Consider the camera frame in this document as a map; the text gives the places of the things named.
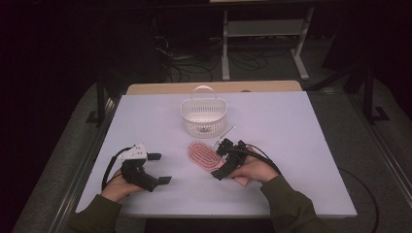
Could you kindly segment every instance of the human hand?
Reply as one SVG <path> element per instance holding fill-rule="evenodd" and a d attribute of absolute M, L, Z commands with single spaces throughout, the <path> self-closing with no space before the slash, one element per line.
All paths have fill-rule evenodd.
<path fill-rule="evenodd" d="M 279 174 L 265 162 L 248 155 L 243 165 L 238 167 L 229 175 L 230 178 L 238 176 L 247 177 L 261 183 L 266 183 L 279 176 Z"/>
<path fill-rule="evenodd" d="M 131 193 L 142 190 L 145 189 L 133 183 L 128 183 L 121 175 L 121 171 L 117 170 L 100 195 L 111 201 L 120 202 Z"/>

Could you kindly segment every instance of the olive green sleeve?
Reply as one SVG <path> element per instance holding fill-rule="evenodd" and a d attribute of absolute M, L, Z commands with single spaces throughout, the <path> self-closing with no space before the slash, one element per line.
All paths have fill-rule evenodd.
<path fill-rule="evenodd" d="M 69 232 L 113 233 L 120 209 L 121 204 L 96 195 L 87 208 L 70 218 Z"/>
<path fill-rule="evenodd" d="M 291 188 L 283 176 L 265 183 L 260 190 L 270 206 L 270 217 L 277 233 L 333 232 L 316 216 L 312 201 Z"/>

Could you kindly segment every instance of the pink brush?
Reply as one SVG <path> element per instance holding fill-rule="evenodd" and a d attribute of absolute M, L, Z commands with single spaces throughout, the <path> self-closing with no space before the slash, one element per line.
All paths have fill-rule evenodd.
<path fill-rule="evenodd" d="M 189 158 L 206 171 L 217 170 L 223 166 L 222 159 L 212 149 L 200 142 L 190 144 Z M 244 186 L 249 181 L 245 177 L 235 177 L 234 179 Z"/>

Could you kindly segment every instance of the white table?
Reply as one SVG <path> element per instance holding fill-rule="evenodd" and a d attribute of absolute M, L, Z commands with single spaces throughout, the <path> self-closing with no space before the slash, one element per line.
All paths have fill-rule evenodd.
<path fill-rule="evenodd" d="M 312 199 L 320 217 L 357 214 L 336 168 L 306 92 L 219 93 L 228 104 L 228 135 L 265 151 L 291 186 Z M 100 193 L 103 174 L 119 150 L 144 143 L 148 152 L 163 154 L 148 161 L 154 177 L 172 176 L 154 192 L 132 194 L 121 212 L 141 217 L 268 217 L 260 184 L 246 187 L 231 179 L 218 181 L 188 158 L 189 144 L 180 104 L 189 94 L 125 95 L 99 152 L 77 208 L 83 210 Z M 213 144 L 217 138 L 200 140 Z M 119 169 L 117 162 L 112 174 Z"/>

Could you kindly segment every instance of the plastic basket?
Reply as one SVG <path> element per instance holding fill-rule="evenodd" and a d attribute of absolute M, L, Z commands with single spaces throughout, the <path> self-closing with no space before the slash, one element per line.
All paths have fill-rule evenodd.
<path fill-rule="evenodd" d="M 193 98 L 193 94 L 200 89 L 211 90 L 215 98 Z M 195 88 L 190 99 L 185 100 L 181 105 L 186 130 L 191 136 L 202 139 L 221 135 L 224 130 L 226 110 L 226 102 L 218 98 L 215 90 L 207 85 Z"/>

